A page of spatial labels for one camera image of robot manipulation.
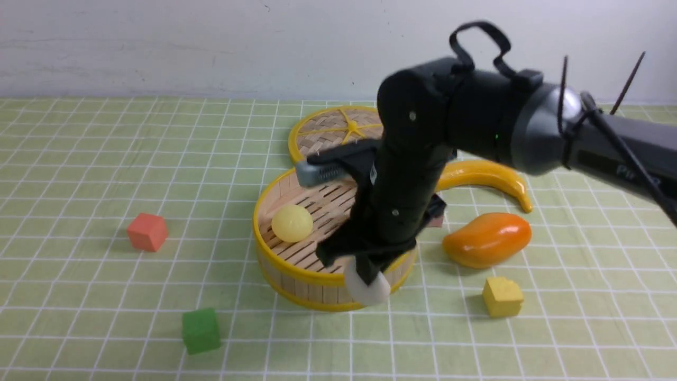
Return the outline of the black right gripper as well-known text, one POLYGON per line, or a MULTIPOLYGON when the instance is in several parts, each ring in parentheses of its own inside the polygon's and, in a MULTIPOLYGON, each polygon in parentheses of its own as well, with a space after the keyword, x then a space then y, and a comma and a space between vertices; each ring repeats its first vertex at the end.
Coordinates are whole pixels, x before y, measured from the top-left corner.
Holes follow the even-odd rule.
POLYGON ((435 187, 447 164, 447 145, 390 144, 362 139, 308 155, 312 164, 336 162, 357 185, 349 218, 317 244, 315 253, 328 267, 356 255, 355 272, 370 286, 392 262, 413 248, 431 215, 445 203, 435 187))

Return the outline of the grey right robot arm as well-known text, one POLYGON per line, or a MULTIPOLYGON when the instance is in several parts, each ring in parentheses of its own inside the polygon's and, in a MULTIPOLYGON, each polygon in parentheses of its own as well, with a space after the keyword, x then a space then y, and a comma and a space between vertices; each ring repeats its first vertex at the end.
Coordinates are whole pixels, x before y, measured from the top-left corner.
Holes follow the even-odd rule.
POLYGON ((371 285, 443 214, 435 186, 457 150, 532 176, 573 169, 643 198, 675 222, 675 127, 603 113, 588 92, 513 70, 511 44, 485 20, 450 34, 454 57, 389 75, 380 84, 379 139, 326 149, 296 166, 310 188, 357 183, 349 218, 317 244, 322 265, 352 257, 371 285))

